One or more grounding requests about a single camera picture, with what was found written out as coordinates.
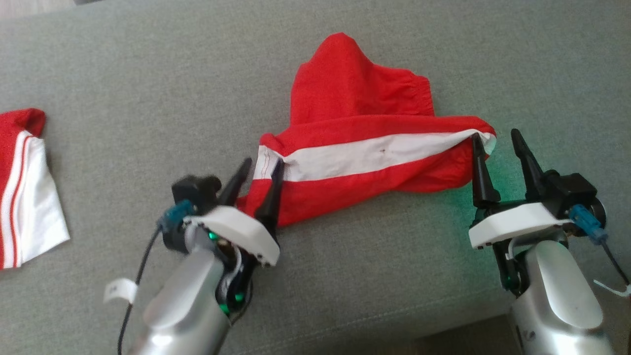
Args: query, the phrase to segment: red and white shirt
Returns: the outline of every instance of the red and white shirt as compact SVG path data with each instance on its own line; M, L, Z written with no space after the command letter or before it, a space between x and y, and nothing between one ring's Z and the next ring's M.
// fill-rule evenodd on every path
M45 114L0 114L0 267L22 263L69 239L39 138Z
M496 136L488 123L434 116L426 78L375 65L353 39L338 33L300 67L290 125L261 137L254 180L240 206L254 213L280 159L281 226L391 190L458 188L471 180L474 133L490 155Z

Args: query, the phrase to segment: green led light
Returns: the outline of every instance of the green led light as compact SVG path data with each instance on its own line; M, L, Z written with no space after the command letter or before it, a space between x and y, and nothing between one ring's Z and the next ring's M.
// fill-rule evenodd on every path
M228 305L227 304L220 304L219 308L221 308L221 310L226 313L227 315L230 314L230 310L228 309Z

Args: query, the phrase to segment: white cable tie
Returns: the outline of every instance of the white cable tie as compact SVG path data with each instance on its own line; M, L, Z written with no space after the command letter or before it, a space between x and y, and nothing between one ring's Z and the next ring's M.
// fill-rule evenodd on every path
M138 285L129 279L116 279L105 286L103 303L108 303L115 298L126 299L130 304L136 299Z
M610 288L609 286L605 285L604 283L598 281L598 280L594 280L594 283L600 287L602 287L603 289L607 289L609 290L611 293L613 294L617 294L620 297L629 297L631 296L631 285L627 285L627 290L620 292L620 291L616 291L612 288Z

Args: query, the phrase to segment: gray fabric surface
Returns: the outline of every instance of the gray fabric surface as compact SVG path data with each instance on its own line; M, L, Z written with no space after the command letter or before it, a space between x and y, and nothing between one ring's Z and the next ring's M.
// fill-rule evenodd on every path
M416 342L417 355L521 355L506 316L447 330Z
M300 63L334 32L376 63L430 79L439 115L498 132L489 160L506 200L523 193L509 130L544 169L580 171L609 213L631 270L631 4L628 1L109 0L0 23L0 111L39 107L72 240L0 273L3 354L112 354L122 302L183 174L222 179L265 132L288 124ZM391 193L283 229L278 267L258 270L248 314L222 354L351 352L505 313L490 250L470 248L470 188ZM620 283L587 240L586 273ZM180 257L154 249L140 311ZM597 290L622 353L627 302Z

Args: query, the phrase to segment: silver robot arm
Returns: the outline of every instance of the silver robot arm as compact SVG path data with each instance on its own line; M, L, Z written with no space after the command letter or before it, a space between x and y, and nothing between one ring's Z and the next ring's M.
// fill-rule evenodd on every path
M603 310L568 249L540 241L525 264L529 286L510 308L524 354L614 355Z
M520 132L513 129L511 136L526 182L526 198L513 202L500 202L480 137L472 137L478 211L469 229L471 246L493 250L502 287L516 297L509 318L525 355L613 355L603 311L567 249L568 236L588 235L606 246L606 215L596 188L580 174L544 173ZM518 246L530 248L515 253Z
M163 239L188 255L145 309L146 328L129 355L218 354L249 305L255 267L276 265L283 163L254 218L232 206L250 166L244 161L218 198L215 177L188 176L172 186L175 202L189 201L197 213L179 218L178 228L163 229Z
M145 309L146 330L129 354L217 354L230 328L215 298L224 269L210 250L187 256Z

